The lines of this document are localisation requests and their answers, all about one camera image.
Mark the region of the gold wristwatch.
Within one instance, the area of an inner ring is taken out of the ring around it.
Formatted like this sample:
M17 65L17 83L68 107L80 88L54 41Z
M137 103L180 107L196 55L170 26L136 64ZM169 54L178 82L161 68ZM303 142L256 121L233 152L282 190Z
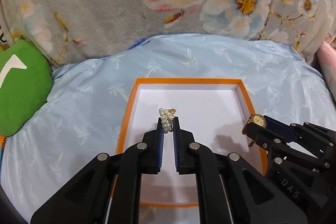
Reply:
M266 129L268 125L266 122L266 119L261 114L251 114L241 131L241 133L245 136L248 136L247 134L250 132L247 128L249 124L256 124L260 128L263 128L263 129ZM258 133L259 133L259 130L256 130L254 131L253 136L248 136L251 139L251 141L248 143L248 148L252 148L256 144Z

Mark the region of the light blue palm cloth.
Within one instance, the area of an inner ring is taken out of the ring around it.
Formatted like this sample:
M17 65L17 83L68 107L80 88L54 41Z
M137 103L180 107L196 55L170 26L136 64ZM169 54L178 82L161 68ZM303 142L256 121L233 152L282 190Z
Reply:
M98 153L114 154L136 79L240 79L257 113L335 129L335 102L290 46L216 35L168 35L64 65L33 117L7 140L1 186L25 221Z

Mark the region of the pink pillow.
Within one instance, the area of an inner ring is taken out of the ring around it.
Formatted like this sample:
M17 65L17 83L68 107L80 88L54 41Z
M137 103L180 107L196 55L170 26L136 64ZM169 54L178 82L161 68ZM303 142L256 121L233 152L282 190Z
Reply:
M322 42L318 51L316 52L319 65L323 77L327 83L329 91L331 92L334 100L336 100L336 53L335 49Z

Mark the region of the green plush pillow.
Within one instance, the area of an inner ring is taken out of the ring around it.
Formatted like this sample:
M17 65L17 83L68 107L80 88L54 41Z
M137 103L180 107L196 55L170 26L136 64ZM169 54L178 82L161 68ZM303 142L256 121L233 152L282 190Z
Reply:
M48 60L20 39L1 53L1 135L12 136L46 102L52 88Z

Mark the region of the colourful cartoon bedsheet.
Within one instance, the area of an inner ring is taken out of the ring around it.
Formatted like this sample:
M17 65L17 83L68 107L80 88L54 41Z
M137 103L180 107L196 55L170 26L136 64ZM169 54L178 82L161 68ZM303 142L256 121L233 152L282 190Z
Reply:
M3 34L3 30L0 29L0 52L4 52L5 50L7 50L9 48L9 45L7 43L7 40ZM0 137L0 145L1 145L1 153L3 152L5 143L7 141L7 137L2 136Z

